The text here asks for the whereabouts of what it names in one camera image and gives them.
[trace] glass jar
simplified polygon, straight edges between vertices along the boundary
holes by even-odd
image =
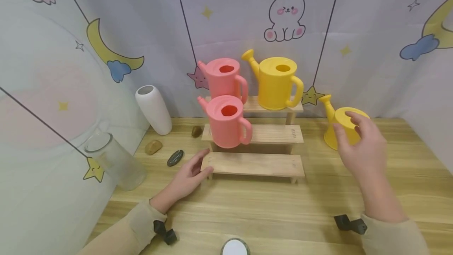
[[[122,190],[135,189],[146,178],[144,166],[108,132],[91,136],[83,149]]]

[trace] pink watering can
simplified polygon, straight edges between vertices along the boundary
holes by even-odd
[[[244,77],[239,75],[238,61],[231,58],[219,58],[208,64],[199,61],[198,65],[208,79],[211,98],[228,94],[241,99],[242,103],[247,101],[249,88]]]
[[[241,100],[232,95],[221,95],[209,103],[202,97],[198,97],[198,101],[208,115],[215,144],[222,148],[234,148],[241,143],[250,143],[252,125],[244,118]]]

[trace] wooden shelf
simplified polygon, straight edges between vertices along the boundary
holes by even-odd
[[[279,124],[252,124],[251,144],[301,144],[304,142],[300,126]],[[205,124],[202,141],[213,142],[211,127]]]
[[[206,101],[209,102],[210,100],[211,100],[211,97],[206,97]],[[303,111],[304,111],[304,107],[302,106],[301,101],[299,101],[297,106],[295,106],[293,108],[287,107],[285,109],[282,109],[281,111],[268,111],[267,109],[262,108],[258,104],[257,96],[249,96],[249,98],[247,99],[247,102],[244,105],[244,112],[285,112],[285,113],[288,113],[288,112],[303,112]]]
[[[305,178],[299,155],[214,152],[204,157],[201,169],[207,166],[214,174],[289,177],[292,183]]]

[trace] yellow star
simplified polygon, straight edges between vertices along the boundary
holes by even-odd
[[[202,12],[202,14],[203,14],[203,16],[208,18],[208,20],[209,20],[209,17],[211,17],[212,11],[209,10],[209,8],[207,6],[205,6],[204,11]]]
[[[59,111],[68,111],[68,103],[58,102],[60,105]]]
[[[92,157],[87,157],[87,162],[90,168],[83,177],[83,180],[95,177],[96,180],[98,180],[99,183],[101,183],[102,178],[104,178],[104,170],[101,168],[100,165],[98,165],[98,163]]]
[[[306,103],[317,105],[318,99],[324,96],[325,94],[317,93],[314,86],[311,86],[309,90],[304,92],[304,94],[302,95],[302,105],[305,105]]]
[[[342,54],[343,57],[344,57],[346,54],[351,53],[352,51],[351,51],[351,49],[349,48],[349,46],[346,45],[344,48],[340,49],[340,52],[341,52],[341,54]]]

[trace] blue cloud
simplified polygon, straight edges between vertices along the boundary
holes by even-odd
[[[125,75],[132,72],[128,64],[119,62],[117,60],[107,61],[107,66],[110,69],[112,79],[117,83],[121,82]]]
[[[425,35],[416,43],[405,46],[401,50],[400,56],[402,59],[412,59],[412,61],[416,61],[420,55],[432,52],[438,45],[439,40],[434,38],[434,34]]]

